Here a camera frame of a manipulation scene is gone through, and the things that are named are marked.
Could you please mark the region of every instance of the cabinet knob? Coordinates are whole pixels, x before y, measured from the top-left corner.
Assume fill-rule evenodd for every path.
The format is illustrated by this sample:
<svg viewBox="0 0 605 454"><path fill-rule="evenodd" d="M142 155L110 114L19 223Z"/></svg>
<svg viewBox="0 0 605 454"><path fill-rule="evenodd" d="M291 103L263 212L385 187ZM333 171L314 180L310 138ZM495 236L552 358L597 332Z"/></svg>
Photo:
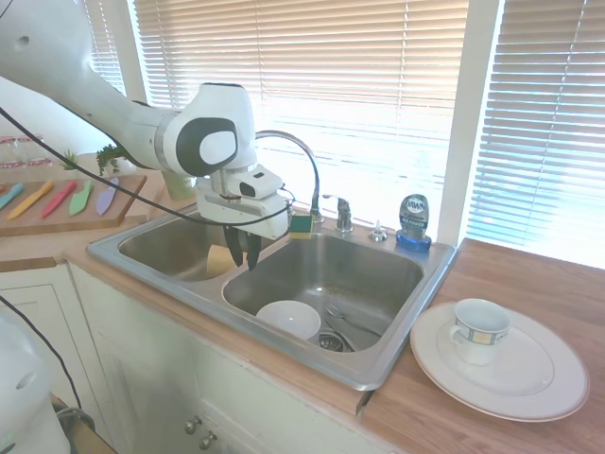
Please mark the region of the cabinet knob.
<svg viewBox="0 0 605 454"><path fill-rule="evenodd" d="M185 423L185 433L193 435L196 433L196 430L198 430L198 426L201 426L201 419L199 419L199 416L195 415Z"/></svg>
<svg viewBox="0 0 605 454"><path fill-rule="evenodd" d="M210 446L214 440L216 440L216 435L211 430L208 430L208 435L199 440L199 449L202 451L210 449Z"/></svg>

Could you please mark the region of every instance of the white blinds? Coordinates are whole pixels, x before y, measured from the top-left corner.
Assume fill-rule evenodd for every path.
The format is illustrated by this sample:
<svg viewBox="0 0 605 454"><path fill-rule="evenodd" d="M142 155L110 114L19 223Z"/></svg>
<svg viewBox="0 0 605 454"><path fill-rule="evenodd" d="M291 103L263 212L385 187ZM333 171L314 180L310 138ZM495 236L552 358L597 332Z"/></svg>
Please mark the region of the white blinds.
<svg viewBox="0 0 605 454"><path fill-rule="evenodd" d="M605 267L605 0L507 0L468 235Z"/></svg>
<svg viewBox="0 0 605 454"><path fill-rule="evenodd" d="M108 17L108 5L112 0L84 0L84 8L93 33L93 69L117 90L126 93L122 70L117 59L112 20Z"/></svg>
<svg viewBox="0 0 605 454"><path fill-rule="evenodd" d="M323 193L396 226L418 191L436 229L467 3L134 0L149 102L180 108L203 82L240 83L257 130L294 133L316 152ZM308 200L300 151L259 144L261 162Z"/></svg>

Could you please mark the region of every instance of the small potted plant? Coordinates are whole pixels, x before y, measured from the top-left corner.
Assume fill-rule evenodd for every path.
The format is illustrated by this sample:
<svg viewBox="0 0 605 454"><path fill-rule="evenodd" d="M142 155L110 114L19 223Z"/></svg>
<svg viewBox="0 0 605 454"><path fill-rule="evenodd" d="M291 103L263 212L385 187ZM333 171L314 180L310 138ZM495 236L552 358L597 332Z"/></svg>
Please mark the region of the small potted plant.
<svg viewBox="0 0 605 454"><path fill-rule="evenodd" d="M121 146L107 145L96 153L96 163L98 164L98 174L104 173L112 175L131 173L134 166L125 158L124 149Z"/></svg>
<svg viewBox="0 0 605 454"><path fill-rule="evenodd" d="M68 159L70 162L69 163L64 163L63 161L60 162L60 166L63 167L63 170L76 170L75 166L78 165L78 156L73 151L70 151L68 149L67 152L65 153L65 159Z"/></svg>

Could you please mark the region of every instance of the sponge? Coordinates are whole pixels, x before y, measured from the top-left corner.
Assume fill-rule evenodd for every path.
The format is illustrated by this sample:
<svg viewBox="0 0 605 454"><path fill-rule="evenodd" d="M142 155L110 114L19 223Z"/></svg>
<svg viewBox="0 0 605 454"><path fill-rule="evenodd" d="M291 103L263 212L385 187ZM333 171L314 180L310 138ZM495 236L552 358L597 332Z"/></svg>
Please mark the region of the sponge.
<svg viewBox="0 0 605 454"><path fill-rule="evenodd" d="M309 215L296 215L290 221L290 238L295 239L310 239L311 228L313 227L313 219Z"/></svg>

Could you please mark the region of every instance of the blue bottle cap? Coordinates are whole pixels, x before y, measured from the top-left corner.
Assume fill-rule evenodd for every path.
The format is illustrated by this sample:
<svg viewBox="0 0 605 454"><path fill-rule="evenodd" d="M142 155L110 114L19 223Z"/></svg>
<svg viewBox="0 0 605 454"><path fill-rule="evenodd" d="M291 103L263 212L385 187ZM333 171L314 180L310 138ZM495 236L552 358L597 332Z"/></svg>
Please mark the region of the blue bottle cap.
<svg viewBox="0 0 605 454"><path fill-rule="evenodd" d="M398 230L397 234L397 244L399 244L402 248L405 248L409 251L413 251L415 253L426 253L431 247L431 243L433 240L430 236L425 235L422 239L410 238L408 236L404 236L403 230Z"/></svg>

